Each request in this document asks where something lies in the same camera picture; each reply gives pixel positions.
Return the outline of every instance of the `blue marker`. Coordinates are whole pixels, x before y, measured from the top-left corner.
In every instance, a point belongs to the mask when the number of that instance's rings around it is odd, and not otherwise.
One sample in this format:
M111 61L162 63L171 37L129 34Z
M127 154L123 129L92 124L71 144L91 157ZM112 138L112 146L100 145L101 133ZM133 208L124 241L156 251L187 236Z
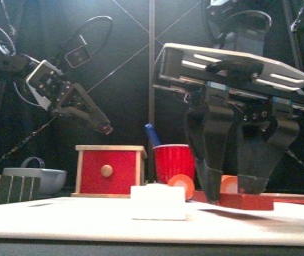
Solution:
M152 144L152 147L156 147L160 145L160 140L155 131L155 128L152 124L146 125L146 132L150 139L150 143Z

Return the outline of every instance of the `white block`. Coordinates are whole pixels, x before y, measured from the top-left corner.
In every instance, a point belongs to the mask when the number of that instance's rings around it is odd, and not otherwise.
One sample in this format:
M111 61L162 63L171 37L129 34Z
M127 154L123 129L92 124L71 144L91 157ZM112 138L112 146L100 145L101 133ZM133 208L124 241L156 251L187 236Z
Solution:
M184 187L148 184L131 187L132 218L186 220Z

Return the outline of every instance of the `red cup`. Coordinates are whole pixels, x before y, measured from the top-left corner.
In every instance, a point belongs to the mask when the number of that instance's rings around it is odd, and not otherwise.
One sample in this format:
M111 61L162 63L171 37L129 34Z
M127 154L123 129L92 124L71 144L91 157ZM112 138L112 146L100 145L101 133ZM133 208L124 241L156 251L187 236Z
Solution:
M158 182L168 184L170 179L184 174L195 177L195 158L187 144L164 144L154 148Z

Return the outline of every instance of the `red wooden cube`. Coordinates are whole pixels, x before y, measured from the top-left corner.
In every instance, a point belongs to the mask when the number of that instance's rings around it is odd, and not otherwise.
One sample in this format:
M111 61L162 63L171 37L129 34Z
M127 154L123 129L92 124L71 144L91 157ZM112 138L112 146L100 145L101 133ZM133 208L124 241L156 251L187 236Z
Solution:
M77 145L76 192L72 196L129 197L144 183L143 146Z

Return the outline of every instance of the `red block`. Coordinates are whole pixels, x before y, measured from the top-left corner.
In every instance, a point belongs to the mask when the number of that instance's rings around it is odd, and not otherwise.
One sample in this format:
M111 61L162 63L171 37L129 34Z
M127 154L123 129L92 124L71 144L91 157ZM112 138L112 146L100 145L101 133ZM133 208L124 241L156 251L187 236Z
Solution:
M262 195L222 194L219 205L242 210L274 210L274 199Z

